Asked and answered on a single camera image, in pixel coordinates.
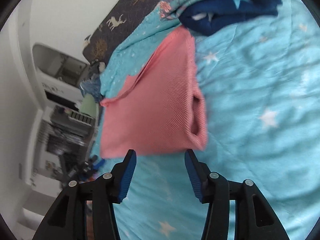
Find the pink knit sweater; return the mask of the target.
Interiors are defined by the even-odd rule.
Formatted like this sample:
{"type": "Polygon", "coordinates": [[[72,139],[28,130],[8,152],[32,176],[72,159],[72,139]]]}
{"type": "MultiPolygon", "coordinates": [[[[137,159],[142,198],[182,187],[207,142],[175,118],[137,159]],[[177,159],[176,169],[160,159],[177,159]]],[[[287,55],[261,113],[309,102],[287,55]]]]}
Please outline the pink knit sweater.
{"type": "Polygon", "coordinates": [[[195,40],[188,29],[178,27],[137,75],[126,77],[117,96],[102,101],[100,156],[204,150],[206,106],[196,73],[195,40]]]}

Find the grey crumpled clothes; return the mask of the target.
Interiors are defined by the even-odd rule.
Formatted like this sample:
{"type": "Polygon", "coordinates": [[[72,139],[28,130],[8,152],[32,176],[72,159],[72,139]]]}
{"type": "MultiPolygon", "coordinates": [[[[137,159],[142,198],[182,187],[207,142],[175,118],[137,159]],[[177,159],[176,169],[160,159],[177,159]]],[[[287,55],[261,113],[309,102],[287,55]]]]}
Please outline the grey crumpled clothes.
{"type": "Polygon", "coordinates": [[[106,64],[104,61],[94,60],[91,62],[89,71],[93,74],[101,74],[106,69],[106,64]]]}

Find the white cabinet with niche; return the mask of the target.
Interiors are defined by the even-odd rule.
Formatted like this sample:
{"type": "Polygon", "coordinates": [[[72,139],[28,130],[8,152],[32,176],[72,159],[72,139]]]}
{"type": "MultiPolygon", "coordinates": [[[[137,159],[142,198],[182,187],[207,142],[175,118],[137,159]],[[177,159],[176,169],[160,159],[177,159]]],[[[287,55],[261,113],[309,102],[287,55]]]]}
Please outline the white cabinet with niche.
{"type": "Polygon", "coordinates": [[[70,0],[21,0],[1,30],[1,215],[11,230],[31,194],[40,120],[51,93],[78,103],[80,90],[55,77],[64,56],[85,62],[82,17],[70,0]]]}

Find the green cushion left side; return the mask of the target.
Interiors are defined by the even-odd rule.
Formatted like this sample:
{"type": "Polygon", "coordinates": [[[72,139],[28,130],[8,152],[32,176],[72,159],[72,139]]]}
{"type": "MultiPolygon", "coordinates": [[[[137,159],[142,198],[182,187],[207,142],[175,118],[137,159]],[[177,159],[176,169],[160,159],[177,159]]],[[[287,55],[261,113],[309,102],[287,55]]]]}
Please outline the green cushion left side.
{"type": "Polygon", "coordinates": [[[97,117],[97,103],[91,94],[86,94],[84,96],[79,112],[92,118],[97,117]]]}

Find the blue denim jeans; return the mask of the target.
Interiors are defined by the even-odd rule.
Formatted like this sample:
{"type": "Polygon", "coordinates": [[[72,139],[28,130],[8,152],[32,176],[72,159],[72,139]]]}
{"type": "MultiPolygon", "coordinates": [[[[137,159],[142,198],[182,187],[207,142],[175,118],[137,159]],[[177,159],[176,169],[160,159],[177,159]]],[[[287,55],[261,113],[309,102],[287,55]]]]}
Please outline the blue denim jeans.
{"type": "Polygon", "coordinates": [[[102,98],[100,94],[100,77],[95,76],[88,80],[82,80],[79,85],[80,92],[83,97],[87,94],[93,96],[96,102],[99,102],[102,98]]]}

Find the dark deer-print bed sheet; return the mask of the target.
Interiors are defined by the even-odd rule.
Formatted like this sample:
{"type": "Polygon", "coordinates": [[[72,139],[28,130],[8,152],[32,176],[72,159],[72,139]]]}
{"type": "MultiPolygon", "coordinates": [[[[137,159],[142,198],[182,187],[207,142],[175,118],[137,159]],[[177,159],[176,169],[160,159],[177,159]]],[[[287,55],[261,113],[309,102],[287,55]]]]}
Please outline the dark deer-print bed sheet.
{"type": "Polygon", "coordinates": [[[119,0],[92,35],[83,56],[88,62],[108,63],[113,51],[140,25],[159,0],[119,0]]]}

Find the navy star fleece garment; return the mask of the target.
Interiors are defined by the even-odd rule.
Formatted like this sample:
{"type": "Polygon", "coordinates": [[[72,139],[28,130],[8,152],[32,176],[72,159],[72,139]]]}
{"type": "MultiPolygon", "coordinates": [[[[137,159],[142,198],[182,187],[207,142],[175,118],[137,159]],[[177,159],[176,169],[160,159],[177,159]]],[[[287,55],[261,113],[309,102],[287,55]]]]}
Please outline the navy star fleece garment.
{"type": "Polygon", "coordinates": [[[183,26],[204,36],[259,16],[277,16],[281,0],[202,0],[179,16],[183,26]]]}

